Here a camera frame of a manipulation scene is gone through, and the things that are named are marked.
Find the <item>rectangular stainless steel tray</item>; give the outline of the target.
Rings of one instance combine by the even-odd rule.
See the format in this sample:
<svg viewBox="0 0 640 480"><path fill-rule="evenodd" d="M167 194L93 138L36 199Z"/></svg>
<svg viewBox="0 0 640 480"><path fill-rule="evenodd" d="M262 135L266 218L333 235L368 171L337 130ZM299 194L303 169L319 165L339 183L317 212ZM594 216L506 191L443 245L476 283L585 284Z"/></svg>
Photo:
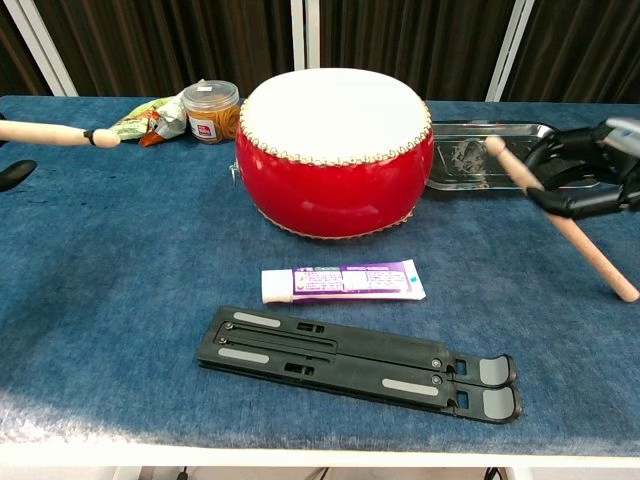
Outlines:
<svg viewBox="0 0 640 480"><path fill-rule="evenodd" d="M556 129L544 123L522 121L452 120L433 124L434 161L427 186L441 191L513 190L516 185L485 139L502 137L507 148L524 159L539 141Z"/></svg>

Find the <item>red drum with white skin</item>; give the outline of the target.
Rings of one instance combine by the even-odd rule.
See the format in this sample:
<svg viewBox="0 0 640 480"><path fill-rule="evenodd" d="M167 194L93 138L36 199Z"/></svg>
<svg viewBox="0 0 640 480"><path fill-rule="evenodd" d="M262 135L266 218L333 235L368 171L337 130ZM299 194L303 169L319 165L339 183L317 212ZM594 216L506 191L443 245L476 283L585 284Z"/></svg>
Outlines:
<svg viewBox="0 0 640 480"><path fill-rule="evenodd" d="M236 166L260 213L321 239L406 221L430 176L428 105L379 72L316 68L274 76L240 108Z"/></svg>

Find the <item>purple and white toothpaste tube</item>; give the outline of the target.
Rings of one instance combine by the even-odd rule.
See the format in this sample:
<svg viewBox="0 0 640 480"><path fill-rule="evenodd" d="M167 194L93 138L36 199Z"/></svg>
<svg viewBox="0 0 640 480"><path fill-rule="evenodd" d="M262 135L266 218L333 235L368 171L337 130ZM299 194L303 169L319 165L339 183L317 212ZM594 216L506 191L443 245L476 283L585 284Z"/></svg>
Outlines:
<svg viewBox="0 0 640 480"><path fill-rule="evenodd" d="M261 294L265 304L426 298L423 284L411 259L387 263L264 270L261 272Z"/></svg>

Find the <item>folded black laptop stand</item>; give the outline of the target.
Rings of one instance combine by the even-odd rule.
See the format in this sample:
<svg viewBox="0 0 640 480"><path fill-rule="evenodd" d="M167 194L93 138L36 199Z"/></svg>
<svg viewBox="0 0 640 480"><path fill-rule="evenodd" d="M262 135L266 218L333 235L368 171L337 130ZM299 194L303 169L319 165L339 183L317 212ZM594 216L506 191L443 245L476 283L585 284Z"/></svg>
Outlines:
<svg viewBox="0 0 640 480"><path fill-rule="evenodd" d="M493 424L523 410L511 356L222 306L197 352L203 367Z"/></svg>

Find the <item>clear jar of rubber bands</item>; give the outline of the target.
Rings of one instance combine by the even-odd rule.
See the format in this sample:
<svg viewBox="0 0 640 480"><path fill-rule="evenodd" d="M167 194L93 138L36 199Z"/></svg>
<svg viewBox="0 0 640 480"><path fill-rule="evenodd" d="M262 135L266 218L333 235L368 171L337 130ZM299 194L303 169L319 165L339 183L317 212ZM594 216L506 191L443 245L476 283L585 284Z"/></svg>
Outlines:
<svg viewBox="0 0 640 480"><path fill-rule="evenodd" d="M223 80L203 80L188 86L182 103L192 134L201 142L215 144L235 139L240 117L237 86Z"/></svg>

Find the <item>plain wooden drumstick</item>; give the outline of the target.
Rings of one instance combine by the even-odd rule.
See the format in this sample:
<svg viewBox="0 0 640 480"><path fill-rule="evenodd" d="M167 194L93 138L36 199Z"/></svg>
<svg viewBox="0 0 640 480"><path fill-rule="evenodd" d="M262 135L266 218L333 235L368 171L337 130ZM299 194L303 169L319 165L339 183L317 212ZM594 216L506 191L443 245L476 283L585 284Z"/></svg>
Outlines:
<svg viewBox="0 0 640 480"><path fill-rule="evenodd" d="M488 136L484 143L488 153L498 160L510 179L530 200L533 200L530 193L534 188L542 187L534 174L506 147L506 143L501 137ZM621 300L627 303L640 300L640 291L614 266L572 219L548 212L545 212L545 215Z"/></svg>

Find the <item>wooden drumstick with black band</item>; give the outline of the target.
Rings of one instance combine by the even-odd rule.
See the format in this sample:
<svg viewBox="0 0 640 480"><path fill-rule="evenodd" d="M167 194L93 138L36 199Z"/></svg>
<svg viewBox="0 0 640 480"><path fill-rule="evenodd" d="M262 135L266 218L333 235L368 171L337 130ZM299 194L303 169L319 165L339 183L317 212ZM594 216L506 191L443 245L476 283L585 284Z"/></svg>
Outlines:
<svg viewBox="0 0 640 480"><path fill-rule="evenodd" d="M108 129L83 130L58 124L0 120L0 140L53 146L114 148L120 137Z"/></svg>

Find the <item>green and orange snack packet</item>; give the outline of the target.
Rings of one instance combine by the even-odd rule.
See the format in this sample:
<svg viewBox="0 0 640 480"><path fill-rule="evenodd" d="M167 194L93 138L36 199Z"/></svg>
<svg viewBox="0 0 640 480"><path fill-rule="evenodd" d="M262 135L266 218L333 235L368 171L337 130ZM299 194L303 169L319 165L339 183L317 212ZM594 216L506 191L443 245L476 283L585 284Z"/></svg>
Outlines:
<svg viewBox="0 0 640 480"><path fill-rule="evenodd" d="M109 130L122 141L137 140L142 147L163 143L186 132L187 113L179 93L145 102L134 108Z"/></svg>

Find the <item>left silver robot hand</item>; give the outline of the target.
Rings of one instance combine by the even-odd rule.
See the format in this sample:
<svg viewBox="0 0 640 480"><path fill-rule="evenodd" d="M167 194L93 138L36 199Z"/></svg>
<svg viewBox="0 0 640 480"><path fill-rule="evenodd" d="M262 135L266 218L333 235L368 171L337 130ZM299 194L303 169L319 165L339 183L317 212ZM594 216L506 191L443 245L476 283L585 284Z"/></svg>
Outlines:
<svg viewBox="0 0 640 480"><path fill-rule="evenodd" d="M22 183L36 168L34 160L17 161L0 171L0 192L6 192Z"/></svg>

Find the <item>white metal frame post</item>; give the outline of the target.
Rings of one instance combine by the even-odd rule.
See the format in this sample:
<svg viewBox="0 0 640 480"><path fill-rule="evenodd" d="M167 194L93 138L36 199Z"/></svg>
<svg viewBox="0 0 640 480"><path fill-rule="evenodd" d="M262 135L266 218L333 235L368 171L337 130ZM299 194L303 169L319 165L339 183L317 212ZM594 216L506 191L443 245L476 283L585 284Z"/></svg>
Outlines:
<svg viewBox="0 0 640 480"><path fill-rule="evenodd" d="M515 0L486 93L486 102L499 102L506 88L536 0Z"/></svg>
<svg viewBox="0 0 640 480"><path fill-rule="evenodd" d="M76 97L78 91L34 0L3 3L53 95Z"/></svg>
<svg viewBox="0 0 640 480"><path fill-rule="evenodd" d="M320 0L290 0L294 70L321 66Z"/></svg>

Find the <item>blue table cloth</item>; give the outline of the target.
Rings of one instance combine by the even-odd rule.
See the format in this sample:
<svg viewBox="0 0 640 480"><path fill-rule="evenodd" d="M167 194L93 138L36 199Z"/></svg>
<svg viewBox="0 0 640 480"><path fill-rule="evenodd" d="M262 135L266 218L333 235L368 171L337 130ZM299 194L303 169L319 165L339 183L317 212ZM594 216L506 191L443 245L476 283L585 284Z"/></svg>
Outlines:
<svg viewBox="0 0 640 480"><path fill-rule="evenodd" d="M0 169L0 445L640 456L640 302L620 301L517 191L427 190L408 222L322 242L232 178L231 144L113 150L9 143ZM419 302L281 312L511 355L524 410L490 425L206 370L222 305L262 305L265 269L415 262Z"/></svg>

